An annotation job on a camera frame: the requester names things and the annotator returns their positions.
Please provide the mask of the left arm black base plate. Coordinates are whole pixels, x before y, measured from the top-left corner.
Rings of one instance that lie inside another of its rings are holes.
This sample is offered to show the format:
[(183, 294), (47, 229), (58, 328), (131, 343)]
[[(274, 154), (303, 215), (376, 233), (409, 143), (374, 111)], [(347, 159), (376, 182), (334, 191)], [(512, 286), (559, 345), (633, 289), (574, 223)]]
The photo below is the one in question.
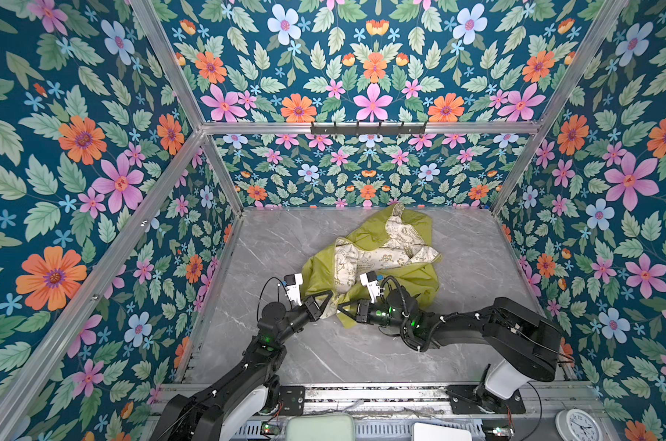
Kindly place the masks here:
[(301, 416), (304, 414), (305, 398), (305, 386), (277, 386), (270, 390), (267, 413), (275, 416)]

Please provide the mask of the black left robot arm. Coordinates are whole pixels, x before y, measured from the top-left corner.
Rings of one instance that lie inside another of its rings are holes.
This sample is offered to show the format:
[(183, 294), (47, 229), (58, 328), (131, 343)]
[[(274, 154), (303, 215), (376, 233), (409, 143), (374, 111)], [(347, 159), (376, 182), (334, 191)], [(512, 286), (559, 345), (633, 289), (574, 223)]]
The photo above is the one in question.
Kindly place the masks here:
[(333, 297), (330, 290), (298, 306), (279, 301), (258, 313), (258, 333), (228, 373), (191, 397), (176, 395), (164, 407), (152, 440), (228, 440), (250, 417), (277, 406), (285, 341), (318, 321)]

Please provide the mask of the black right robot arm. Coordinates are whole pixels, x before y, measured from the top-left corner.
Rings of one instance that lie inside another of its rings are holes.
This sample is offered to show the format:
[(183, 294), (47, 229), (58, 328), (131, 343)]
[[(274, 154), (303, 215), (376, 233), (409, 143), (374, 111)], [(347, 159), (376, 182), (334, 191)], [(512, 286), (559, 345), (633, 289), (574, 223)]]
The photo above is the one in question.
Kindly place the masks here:
[(531, 381), (555, 380), (561, 353), (561, 332), (540, 316), (509, 298), (475, 312), (425, 312), (403, 288), (386, 298), (348, 301), (338, 312), (360, 325), (391, 328), (411, 350), (425, 353), (447, 345), (489, 345), (502, 360), (483, 371), (469, 392), (448, 388), (454, 399), (494, 412)]

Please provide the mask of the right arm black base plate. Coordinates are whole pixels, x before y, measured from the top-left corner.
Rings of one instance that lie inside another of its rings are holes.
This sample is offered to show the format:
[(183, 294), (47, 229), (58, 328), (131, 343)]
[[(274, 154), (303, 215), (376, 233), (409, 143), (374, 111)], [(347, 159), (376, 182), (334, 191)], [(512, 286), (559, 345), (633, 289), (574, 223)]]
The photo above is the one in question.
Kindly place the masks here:
[(449, 397), (452, 412), (455, 415), (500, 415), (510, 412), (524, 415), (526, 407), (519, 390), (502, 399), (480, 384), (449, 385), (444, 390)]

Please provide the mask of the green jacket with printed lining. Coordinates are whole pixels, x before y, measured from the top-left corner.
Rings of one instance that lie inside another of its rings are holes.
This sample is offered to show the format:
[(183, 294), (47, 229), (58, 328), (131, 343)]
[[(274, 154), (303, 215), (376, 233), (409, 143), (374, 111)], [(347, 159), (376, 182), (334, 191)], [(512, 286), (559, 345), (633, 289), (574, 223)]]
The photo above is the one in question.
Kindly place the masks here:
[(399, 204), (375, 213), (308, 259), (301, 269), (300, 297), (331, 291), (323, 317), (333, 317), (338, 305), (370, 298), (360, 276), (373, 271), (394, 277), (422, 308), (429, 307), (440, 288), (434, 264), (441, 253), (432, 246), (432, 226), (430, 216)]

